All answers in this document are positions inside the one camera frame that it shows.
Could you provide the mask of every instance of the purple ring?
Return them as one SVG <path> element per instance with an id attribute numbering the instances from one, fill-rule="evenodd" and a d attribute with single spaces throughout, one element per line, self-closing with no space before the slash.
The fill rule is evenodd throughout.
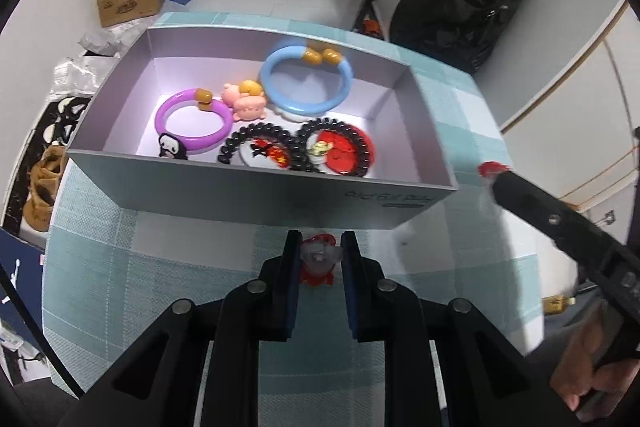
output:
<path id="1" fill-rule="evenodd" d="M 156 133 L 159 135 L 168 132 L 166 130 L 166 118 L 167 113 L 171 110 L 174 105 L 183 102 L 195 102 L 196 91 L 198 89 L 185 89 L 184 91 L 178 92 L 174 94 L 172 97 L 167 99 L 156 112 L 156 118 L 154 123 L 156 124 Z M 180 136 L 179 134 L 169 133 L 172 136 L 175 136 L 178 140 L 180 140 L 188 151 L 200 151 L 203 149 L 208 149 L 209 147 L 213 147 L 220 143 L 223 139 L 228 136 L 231 131 L 231 126 L 233 126 L 234 119 L 231 110 L 226 107 L 223 102 L 220 100 L 211 100 L 211 110 L 219 115 L 223 120 L 223 125 L 220 130 L 215 131 L 213 134 L 208 134 L 207 136 Z"/>

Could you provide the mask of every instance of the bottle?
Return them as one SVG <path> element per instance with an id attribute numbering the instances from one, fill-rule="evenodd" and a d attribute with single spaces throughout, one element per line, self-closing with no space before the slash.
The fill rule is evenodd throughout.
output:
<path id="1" fill-rule="evenodd" d="M 565 297 L 564 295 L 551 295 L 542 299 L 542 308 L 545 315 L 562 313 L 573 304 L 575 304 L 575 297 Z"/>

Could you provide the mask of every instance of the teal and white tablecloth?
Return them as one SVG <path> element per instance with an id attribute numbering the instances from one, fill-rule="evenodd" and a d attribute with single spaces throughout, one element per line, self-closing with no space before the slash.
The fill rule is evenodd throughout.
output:
<path id="1" fill-rule="evenodd" d="M 173 13 L 157 24 L 271 29 L 411 65 L 460 188 L 395 230 L 357 230 L 362 254 L 421 298 L 470 299 L 522 350 L 542 339 L 532 230 L 487 204 L 478 164 L 510 160 L 470 76 L 386 42 L 305 22 Z M 320 230 L 302 232 L 307 237 Z M 87 389 L 172 301 L 222 298 L 281 253 L 286 233 L 126 210 L 71 164 L 47 243 L 45 334 Z M 338 273 L 332 287 L 302 287 L 293 338 L 261 349 L 260 423 L 381 426 L 383 380 L 382 345 L 351 339 Z M 54 381 L 64 387 L 57 375 Z"/>

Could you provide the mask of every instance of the human hand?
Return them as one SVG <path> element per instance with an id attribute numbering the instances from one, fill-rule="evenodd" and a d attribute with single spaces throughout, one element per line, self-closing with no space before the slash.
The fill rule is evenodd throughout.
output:
<path id="1" fill-rule="evenodd" d="M 593 408 L 578 416 L 583 422 L 610 415 L 640 369 L 640 360 L 628 359 L 603 365 L 594 371 L 591 357 L 603 341 L 602 307 L 598 306 L 571 338 L 551 376 L 551 387 L 572 411 L 580 405 L 580 397 L 591 389 L 607 393 Z"/>

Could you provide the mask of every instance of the table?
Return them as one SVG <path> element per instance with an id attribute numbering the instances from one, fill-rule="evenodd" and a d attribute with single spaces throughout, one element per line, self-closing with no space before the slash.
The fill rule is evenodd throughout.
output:
<path id="1" fill-rule="evenodd" d="M 470 299 L 521 350 L 539 343 L 542 308 L 532 230 L 493 207 L 482 187 L 478 164 L 510 159 L 468 74 L 312 23 L 187 12 L 163 15 L 157 24 L 277 30 L 411 65 L 460 188 L 395 230 L 356 230 L 362 254 L 423 299 Z M 341 231 L 302 230 L 305 237 L 339 237 Z M 286 233 L 126 210 L 70 164 L 47 243 L 45 334 L 87 389 L 172 301 L 222 298 L 255 277 L 265 259 L 281 254 Z M 352 340 L 339 273 L 332 287 L 301 288 L 293 338 L 266 344 L 260 355 L 261 425 L 383 424 L 383 347 Z"/>

